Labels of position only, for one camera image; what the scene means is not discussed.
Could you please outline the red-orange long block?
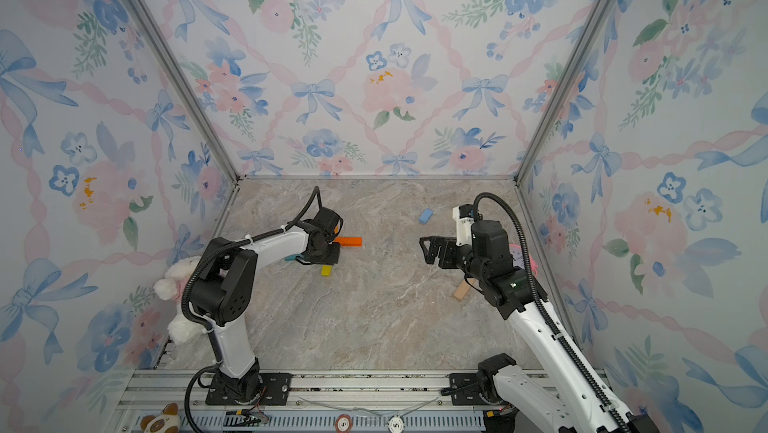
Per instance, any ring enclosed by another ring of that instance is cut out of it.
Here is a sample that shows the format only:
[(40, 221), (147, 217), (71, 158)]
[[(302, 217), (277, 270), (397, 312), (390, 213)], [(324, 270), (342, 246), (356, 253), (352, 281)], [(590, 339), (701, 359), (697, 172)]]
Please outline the red-orange long block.
[(342, 247), (362, 247), (363, 239), (361, 237), (337, 237), (335, 243)]

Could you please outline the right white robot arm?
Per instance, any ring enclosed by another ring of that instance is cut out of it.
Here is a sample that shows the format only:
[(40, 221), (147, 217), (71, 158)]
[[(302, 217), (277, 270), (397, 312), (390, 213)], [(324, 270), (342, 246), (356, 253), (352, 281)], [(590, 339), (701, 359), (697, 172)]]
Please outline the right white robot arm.
[(486, 302), (509, 321), (555, 385), (548, 392), (508, 354), (479, 363), (475, 385), (484, 400), (516, 408), (543, 432), (655, 432), (609, 388), (564, 329), (533, 273), (522, 223), (490, 192), (455, 208), (453, 237), (419, 240), (424, 260), (475, 279)]

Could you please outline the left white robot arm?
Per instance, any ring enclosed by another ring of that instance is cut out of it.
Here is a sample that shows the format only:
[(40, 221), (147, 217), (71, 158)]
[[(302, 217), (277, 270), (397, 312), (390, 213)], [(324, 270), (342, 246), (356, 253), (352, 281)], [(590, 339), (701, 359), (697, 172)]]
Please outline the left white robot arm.
[(333, 266), (342, 217), (322, 203), (314, 187), (300, 212), (287, 224), (240, 240), (211, 240), (182, 291), (185, 319), (204, 328), (214, 353), (212, 389), (226, 404), (249, 404), (265, 389), (250, 345), (245, 312), (256, 273), (292, 256), (303, 265)]

